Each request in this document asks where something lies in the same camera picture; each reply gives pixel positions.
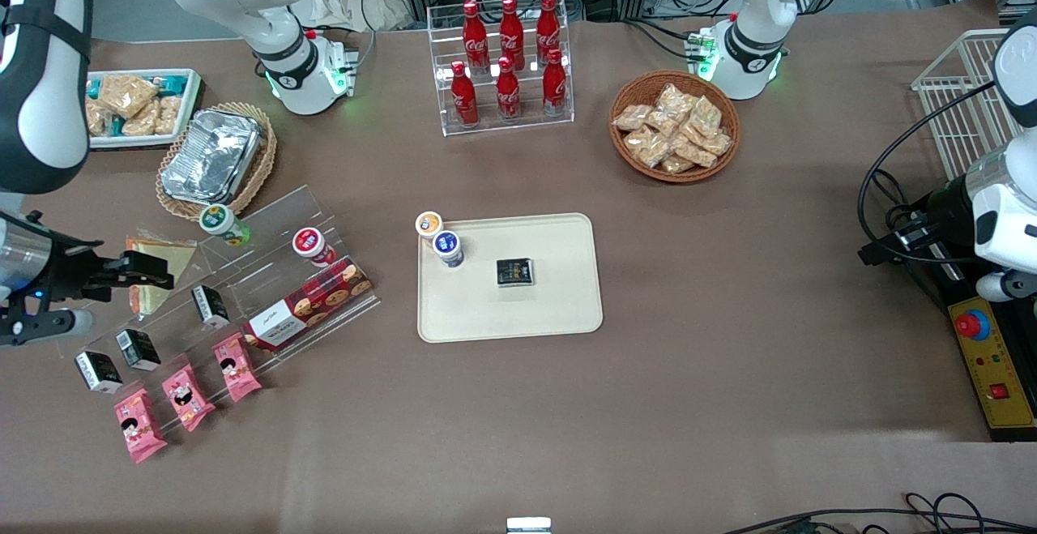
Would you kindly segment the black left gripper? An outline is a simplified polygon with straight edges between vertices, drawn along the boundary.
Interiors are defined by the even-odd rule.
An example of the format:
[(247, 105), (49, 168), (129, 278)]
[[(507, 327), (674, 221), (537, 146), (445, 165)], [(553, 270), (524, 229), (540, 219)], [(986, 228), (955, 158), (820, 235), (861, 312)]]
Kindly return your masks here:
[(917, 254), (934, 245), (949, 245), (964, 254), (975, 253), (973, 202), (966, 180), (955, 178), (903, 209), (907, 222), (894, 235), (868, 242), (858, 250), (866, 266), (900, 263), (901, 254)]

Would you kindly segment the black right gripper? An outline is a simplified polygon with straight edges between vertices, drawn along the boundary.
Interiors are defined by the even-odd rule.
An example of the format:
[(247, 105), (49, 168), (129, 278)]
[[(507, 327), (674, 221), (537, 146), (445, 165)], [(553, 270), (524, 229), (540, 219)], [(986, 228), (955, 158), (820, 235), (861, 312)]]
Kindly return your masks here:
[(45, 238), (51, 242), (49, 259), (29, 285), (29, 296), (44, 302), (57, 304), (66, 299), (109, 302), (114, 288), (174, 288), (174, 276), (140, 276), (156, 274), (156, 257), (151, 254), (125, 250), (118, 258), (104, 259), (95, 251), (104, 245), (103, 240), (82, 240), (55, 231), (45, 233)]

